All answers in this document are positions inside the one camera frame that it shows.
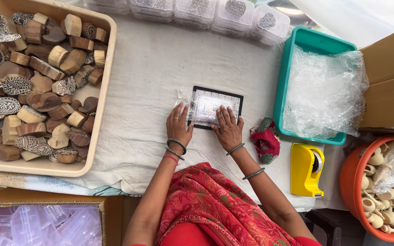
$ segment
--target red saree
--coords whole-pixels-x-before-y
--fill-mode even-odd
[[[300,246],[234,182],[207,162],[173,175],[156,245],[160,245],[174,227],[185,222],[198,224],[219,244]]]

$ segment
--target bangle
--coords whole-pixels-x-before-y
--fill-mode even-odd
[[[165,157],[171,158],[171,159],[173,159],[173,160],[176,162],[177,165],[179,164],[179,160],[176,160],[176,158],[174,158],[174,157],[172,157],[172,156],[169,156],[169,155],[165,155],[165,156],[162,157],[162,158],[165,158]]]
[[[182,157],[182,156],[180,156],[180,155],[179,155],[179,154],[177,154],[176,152],[172,151],[170,148],[168,148],[168,147],[165,147],[165,149],[166,149],[167,151],[169,151],[169,152],[171,152],[171,153],[173,153],[173,154],[177,155],[177,157],[178,157],[179,159],[181,159],[182,161],[184,161],[184,160],[185,160],[185,159],[183,159],[183,157]]]
[[[179,141],[176,140],[176,139],[172,139],[172,138],[168,139],[168,140],[167,140],[167,146],[168,146],[168,147],[169,147],[169,143],[171,143],[171,142],[178,143],[178,144],[180,144],[180,146],[182,146],[182,148],[183,148],[183,153],[182,153],[182,155],[185,155],[185,154],[187,153],[187,148],[186,148],[181,142],[179,142]]]
[[[235,151],[237,148],[239,148],[239,147],[243,147],[245,144],[246,144],[246,143],[242,143],[242,144],[240,144],[240,145],[236,146],[236,147],[235,147],[235,148],[233,148],[231,151],[229,151],[229,153],[227,153],[227,154],[226,154],[226,156],[228,156],[228,155],[232,154],[232,152],[234,152],[234,151]]]
[[[261,168],[261,170],[255,172],[255,173],[252,174],[252,175],[249,175],[249,176],[247,176],[247,177],[244,177],[243,180],[249,179],[249,178],[255,176],[256,174],[258,174],[258,173],[260,173],[260,172],[262,172],[262,171],[264,171],[264,170],[265,170],[265,167]]]

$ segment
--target woman's left hand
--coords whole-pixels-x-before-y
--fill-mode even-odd
[[[193,129],[194,129],[194,123],[191,123],[188,127],[187,130],[187,114],[188,114],[188,109],[189,105],[186,105],[185,108],[183,109],[183,112],[180,113],[182,110],[183,103],[179,103],[172,111],[171,114],[168,116],[167,119],[167,136],[168,139],[172,138],[183,145],[188,146],[189,141],[191,141],[191,138],[193,137]]]

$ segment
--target hand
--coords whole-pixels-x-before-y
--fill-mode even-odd
[[[194,123],[191,123],[187,130],[187,114],[189,106],[186,105],[185,109],[183,109],[182,114],[180,111],[182,110],[183,103],[179,103],[168,116],[167,119],[167,136],[168,139],[176,139],[180,143],[182,143],[185,147],[188,146],[189,141],[193,137],[193,129]],[[182,154],[182,146],[178,143],[170,143],[170,149],[178,154]]]
[[[235,115],[233,115],[232,109],[227,107],[227,111],[223,105],[220,109],[217,109],[218,123],[220,123],[220,129],[215,125],[211,125],[214,130],[218,141],[222,144],[223,148],[229,152],[236,146],[243,143],[242,133],[244,121],[241,116],[238,116],[239,124],[236,125]]]

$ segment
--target woman's right hand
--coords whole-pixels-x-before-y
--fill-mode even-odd
[[[236,124],[235,116],[230,107],[227,107],[227,111],[223,105],[220,109],[217,109],[218,123],[220,124],[220,129],[215,125],[211,125],[212,130],[214,130],[218,141],[222,144],[223,148],[229,152],[236,146],[243,143],[242,133],[244,121],[241,116],[238,116],[239,124]]]

